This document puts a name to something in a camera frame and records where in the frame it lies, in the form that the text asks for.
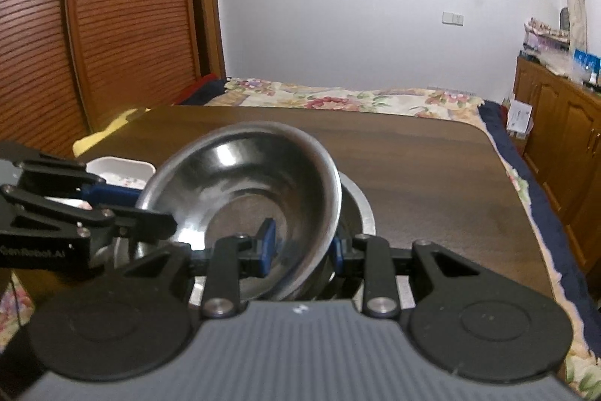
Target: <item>wooden cabinet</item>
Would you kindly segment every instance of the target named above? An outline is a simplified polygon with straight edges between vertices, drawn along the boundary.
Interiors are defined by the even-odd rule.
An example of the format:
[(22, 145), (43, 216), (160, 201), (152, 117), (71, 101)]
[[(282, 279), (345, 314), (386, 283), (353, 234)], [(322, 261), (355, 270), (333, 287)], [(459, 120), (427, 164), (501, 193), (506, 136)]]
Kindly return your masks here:
[(596, 135), (595, 109), (584, 100), (562, 101), (562, 114), (559, 116), (563, 128), (555, 140), (552, 172), (546, 176), (543, 187), (549, 196), (551, 206), (562, 218), (569, 207), (586, 188), (591, 178), (595, 160), (591, 152), (591, 140)]
[(582, 189), (581, 200), (564, 222), (572, 249), (585, 273), (601, 259), (601, 149), (596, 148), (594, 171), (588, 186)]
[[(588, 274), (601, 261), (601, 98), (521, 58), (514, 92), (533, 105), (534, 127), (524, 159)], [(601, 293), (601, 282), (593, 276), (599, 274), (587, 276), (589, 287)]]
[(533, 88), (528, 104), (533, 106), (533, 119), (536, 122), (528, 145), (524, 151), (524, 159), (539, 179), (544, 179), (555, 157), (555, 134), (562, 124), (558, 117), (560, 88), (557, 81), (536, 74), (532, 76)]

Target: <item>black circular pad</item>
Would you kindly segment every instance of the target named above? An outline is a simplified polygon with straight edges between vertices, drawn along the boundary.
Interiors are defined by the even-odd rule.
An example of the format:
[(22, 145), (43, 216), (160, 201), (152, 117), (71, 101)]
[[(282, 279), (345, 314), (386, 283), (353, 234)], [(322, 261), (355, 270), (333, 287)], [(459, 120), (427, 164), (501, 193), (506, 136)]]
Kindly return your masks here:
[(465, 330), (482, 340), (508, 341), (528, 331), (530, 317), (522, 308), (502, 301), (480, 301), (464, 309)]
[(37, 358), (80, 381), (127, 379), (166, 363), (192, 327), (186, 304), (155, 286), (107, 278), (55, 296), (29, 323)]
[(436, 365), (483, 382), (557, 369), (572, 325), (552, 299), (496, 274), (440, 278), (411, 314), (414, 343)]

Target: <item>cabinet handle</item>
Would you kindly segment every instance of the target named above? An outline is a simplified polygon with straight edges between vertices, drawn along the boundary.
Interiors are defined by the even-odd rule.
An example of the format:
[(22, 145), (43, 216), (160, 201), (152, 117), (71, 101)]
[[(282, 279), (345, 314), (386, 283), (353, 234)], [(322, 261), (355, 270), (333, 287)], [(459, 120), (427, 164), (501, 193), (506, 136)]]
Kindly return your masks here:
[(595, 128), (591, 128), (591, 132), (588, 134), (587, 152), (591, 151), (591, 138), (593, 138), (594, 134), (595, 134)]
[(593, 143), (593, 157), (597, 154), (597, 144), (599, 143), (600, 136), (601, 136), (601, 133), (597, 133), (595, 135), (595, 141)]

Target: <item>red cloth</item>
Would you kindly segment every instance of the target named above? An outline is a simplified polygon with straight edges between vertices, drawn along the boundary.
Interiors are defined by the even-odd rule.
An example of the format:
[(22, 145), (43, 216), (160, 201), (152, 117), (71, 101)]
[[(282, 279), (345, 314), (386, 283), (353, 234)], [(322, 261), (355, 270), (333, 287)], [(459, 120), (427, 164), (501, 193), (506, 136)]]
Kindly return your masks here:
[(191, 84), (188, 87), (186, 87), (184, 90), (182, 90), (180, 92), (179, 96), (177, 96), (175, 98), (175, 101), (173, 101), (173, 104), (180, 104), (180, 103), (184, 102), (186, 99), (188, 99), (188, 97), (190, 97), (192, 94), (194, 94), (203, 85), (205, 85), (207, 82), (211, 82), (213, 80), (219, 80), (219, 77), (216, 76), (215, 74), (207, 74), (206, 76), (203, 76), (202, 78), (200, 78), (199, 80), (194, 82), (194, 84)]

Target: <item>navy blanket edge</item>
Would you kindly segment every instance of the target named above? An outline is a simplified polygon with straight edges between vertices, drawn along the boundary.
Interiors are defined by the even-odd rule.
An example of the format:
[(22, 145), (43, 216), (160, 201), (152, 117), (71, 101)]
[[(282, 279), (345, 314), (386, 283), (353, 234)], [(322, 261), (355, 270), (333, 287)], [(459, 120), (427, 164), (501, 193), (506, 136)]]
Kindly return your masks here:
[(485, 101), (479, 106), (480, 118), (486, 125), (497, 144), (501, 156), (518, 171), (519, 176), (528, 182), (530, 200), (532, 203), (532, 217), (539, 227), (543, 242), (547, 246), (555, 270), (561, 274), (561, 287), (564, 289), (566, 299), (571, 301), (584, 323), (584, 339), (589, 349), (601, 357), (601, 314), (597, 311), (593, 299), (588, 294), (587, 282), (584, 274), (579, 269), (576, 259), (570, 251), (566, 233), (560, 220), (551, 210), (545, 191), (536, 182), (530, 168), (516, 150), (512, 140), (501, 121), (501, 109), (498, 103)]

